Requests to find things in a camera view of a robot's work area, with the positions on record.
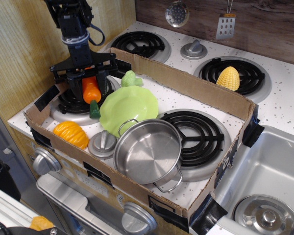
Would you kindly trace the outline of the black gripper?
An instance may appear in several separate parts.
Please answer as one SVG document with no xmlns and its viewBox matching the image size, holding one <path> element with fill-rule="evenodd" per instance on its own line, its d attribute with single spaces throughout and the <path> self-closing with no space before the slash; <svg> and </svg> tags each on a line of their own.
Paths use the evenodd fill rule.
<svg viewBox="0 0 294 235">
<path fill-rule="evenodd" d="M 107 71 L 115 72 L 118 70 L 116 55 L 114 53 L 97 53 L 90 49 L 87 41 L 77 44 L 67 45 L 70 56 L 50 67 L 50 71 L 54 75 L 54 79 L 64 78 L 59 75 L 60 71 L 76 71 L 94 66 L 97 84 L 101 95 L 107 94 Z M 80 78 L 68 78 L 69 87 L 77 100 L 83 99 L 82 81 Z"/>
</svg>

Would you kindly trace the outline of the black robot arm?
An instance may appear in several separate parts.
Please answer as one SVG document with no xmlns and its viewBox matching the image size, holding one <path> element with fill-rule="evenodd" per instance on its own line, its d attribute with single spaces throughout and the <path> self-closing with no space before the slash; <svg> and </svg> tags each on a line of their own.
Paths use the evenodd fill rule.
<svg viewBox="0 0 294 235">
<path fill-rule="evenodd" d="M 95 44 L 88 31 L 89 27 L 94 28 L 91 6 L 85 0 L 47 0 L 45 3 L 70 54 L 68 59 L 50 67 L 54 80 L 66 81 L 73 95 L 82 101 L 82 80 L 95 76 L 100 94 L 106 95 L 107 75 L 117 70 L 116 55 L 90 49 L 89 44 Z"/>
</svg>

